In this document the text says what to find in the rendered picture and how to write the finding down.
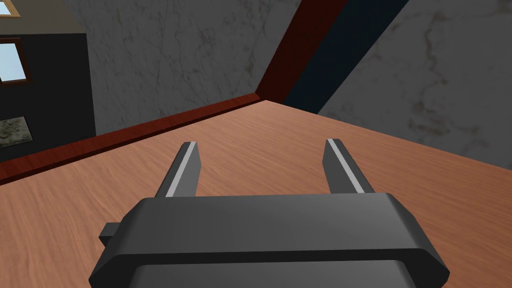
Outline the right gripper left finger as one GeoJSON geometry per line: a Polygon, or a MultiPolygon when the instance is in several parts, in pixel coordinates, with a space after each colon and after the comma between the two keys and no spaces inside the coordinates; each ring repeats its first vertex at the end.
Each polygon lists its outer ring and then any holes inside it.
{"type": "Polygon", "coordinates": [[[194,197],[198,187],[200,171],[201,160],[197,142],[184,142],[180,146],[155,197],[194,197]]]}

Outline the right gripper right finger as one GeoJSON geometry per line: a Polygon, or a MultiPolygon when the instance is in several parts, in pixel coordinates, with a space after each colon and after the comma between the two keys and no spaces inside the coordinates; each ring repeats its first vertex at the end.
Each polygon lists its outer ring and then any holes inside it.
{"type": "Polygon", "coordinates": [[[375,192],[340,139],[326,140],[322,166],[332,194],[375,192]]]}

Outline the dark brown framed window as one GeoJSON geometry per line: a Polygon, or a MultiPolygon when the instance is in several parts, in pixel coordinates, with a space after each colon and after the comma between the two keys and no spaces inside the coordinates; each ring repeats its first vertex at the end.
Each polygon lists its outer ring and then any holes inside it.
{"type": "Polygon", "coordinates": [[[30,83],[32,79],[21,39],[0,38],[0,86],[30,83]]]}

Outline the light wood framed window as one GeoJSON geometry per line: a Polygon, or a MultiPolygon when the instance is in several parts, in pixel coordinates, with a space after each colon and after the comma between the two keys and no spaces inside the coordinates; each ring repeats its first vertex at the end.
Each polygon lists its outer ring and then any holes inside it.
{"type": "Polygon", "coordinates": [[[20,14],[11,0],[0,0],[0,17],[19,18],[20,14]]]}

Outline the grey mottled wall picture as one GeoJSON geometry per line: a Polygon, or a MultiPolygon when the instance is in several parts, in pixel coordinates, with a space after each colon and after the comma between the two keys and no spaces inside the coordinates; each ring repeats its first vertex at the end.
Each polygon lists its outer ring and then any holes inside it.
{"type": "Polygon", "coordinates": [[[24,116],[0,120],[0,148],[33,140],[24,116]]]}

